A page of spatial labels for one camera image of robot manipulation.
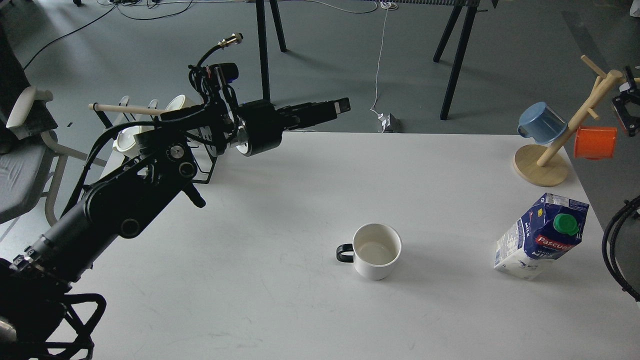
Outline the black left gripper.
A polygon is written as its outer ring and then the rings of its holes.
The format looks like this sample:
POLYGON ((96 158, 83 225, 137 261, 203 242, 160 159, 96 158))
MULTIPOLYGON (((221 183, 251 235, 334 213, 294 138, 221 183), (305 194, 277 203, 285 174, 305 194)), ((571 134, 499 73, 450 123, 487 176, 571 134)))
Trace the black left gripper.
POLYGON ((276 110, 263 99, 245 102, 235 114, 240 119, 246 139, 237 145, 245 157, 253 157, 281 145, 282 133, 307 129, 351 111, 349 98, 286 105, 276 110))

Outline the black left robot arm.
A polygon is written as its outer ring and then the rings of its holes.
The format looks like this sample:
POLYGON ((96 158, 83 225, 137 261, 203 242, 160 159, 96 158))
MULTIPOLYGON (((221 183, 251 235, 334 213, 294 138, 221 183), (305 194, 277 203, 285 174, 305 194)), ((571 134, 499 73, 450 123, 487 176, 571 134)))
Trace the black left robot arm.
POLYGON ((93 357, 91 337, 106 310, 97 293, 71 294, 72 284, 113 241, 134 239, 184 193, 198 208, 206 201, 194 185, 199 167, 188 146, 209 146, 215 160, 240 146, 246 157, 273 150, 284 132, 306 129, 338 118, 351 109, 349 98, 286 105, 269 100, 238 103, 231 83, 234 63, 205 65, 215 51, 242 42, 234 33, 189 66, 189 82, 202 103, 172 111, 142 108, 150 121, 114 125, 87 155, 82 174, 61 218, 12 261, 1 260, 1 358, 69 360, 80 351, 93 357), (134 136, 138 153, 93 184, 85 178, 109 140, 133 126, 147 130, 134 136))

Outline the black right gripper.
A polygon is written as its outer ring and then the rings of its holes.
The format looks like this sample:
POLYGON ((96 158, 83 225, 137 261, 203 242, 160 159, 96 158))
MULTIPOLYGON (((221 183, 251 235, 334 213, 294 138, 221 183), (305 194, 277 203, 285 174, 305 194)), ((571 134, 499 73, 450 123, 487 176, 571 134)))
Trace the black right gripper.
POLYGON ((640 117, 631 115, 628 104, 640 104, 639 88, 629 65, 624 66, 625 80, 620 85, 620 95, 612 99, 612 106, 622 129, 629 137, 635 137, 640 128, 640 117))

